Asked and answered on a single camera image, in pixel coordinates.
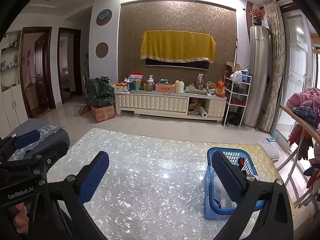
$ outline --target white metal shelf rack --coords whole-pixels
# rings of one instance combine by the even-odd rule
[[[231,90],[229,90],[228,88],[225,88],[225,90],[229,93],[229,98],[227,99],[228,108],[227,108],[226,116],[225,116],[225,118],[224,118],[223,126],[226,125],[226,120],[227,120],[227,116],[228,116],[228,113],[229,113],[229,108],[230,108],[230,106],[244,107],[244,110],[243,110],[243,112],[242,112],[241,121],[240,121],[239,126],[240,126],[241,123],[242,123],[242,119],[243,119],[243,116],[244,116],[244,111],[245,111],[245,109],[246,109],[246,107],[247,107],[248,96],[249,96],[250,88],[251,88],[251,79],[252,79],[252,76],[244,75],[244,74],[238,74],[238,73],[237,73],[237,75],[240,75],[241,77],[248,77],[248,78],[246,78],[246,80],[249,79],[249,82],[242,82],[242,81],[241,81],[241,84],[244,84],[244,85],[249,86],[249,88],[248,88],[248,93],[246,94],[246,93],[236,93],[236,92],[234,92],[234,91],[233,91],[233,88],[234,88],[235,82],[234,82],[234,80],[232,80],[232,79],[230,79],[230,78],[227,78],[227,77],[226,77],[226,71],[224,72],[224,80],[223,80],[224,84],[226,84],[226,80],[229,80],[229,81],[232,82],[232,86],[231,86]],[[231,103],[231,98],[232,98],[232,95],[233,95],[233,94],[234,94],[234,95],[240,95],[240,96],[245,97],[245,104],[244,104],[244,106],[243,106],[243,105],[237,105],[237,104],[232,104],[232,103]]]

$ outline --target pink storage box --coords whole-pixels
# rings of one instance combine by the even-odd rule
[[[157,92],[167,92],[167,93],[174,93],[174,84],[156,84],[156,91]]]

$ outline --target human hand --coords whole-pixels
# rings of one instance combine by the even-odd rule
[[[28,233],[29,218],[27,217],[27,209],[24,203],[16,205],[19,213],[15,216],[12,223],[17,229],[18,234]]]

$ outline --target sliding glass door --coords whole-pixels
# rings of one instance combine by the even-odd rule
[[[314,86],[314,61],[308,21],[300,10],[282,14],[286,39],[286,65],[282,83],[281,104],[294,94]],[[272,132],[289,150],[288,138],[295,125],[287,113],[278,109]]]

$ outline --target blue plastic basket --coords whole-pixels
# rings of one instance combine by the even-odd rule
[[[245,159],[243,170],[247,174],[258,175],[253,162],[247,152],[240,149],[230,149],[230,148],[210,148],[207,152],[208,167],[205,173],[205,187],[204,187],[204,218],[207,220],[227,220],[233,214],[235,209],[221,209],[217,206],[214,200],[214,190],[213,190],[213,175],[215,174],[214,169],[211,165],[212,154],[216,151],[222,151],[223,154],[228,158],[231,164],[238,166],[238,159],[243,157]],[[263,201],[257,201],[255,206],[255,211],[259,210],[263,205]]]

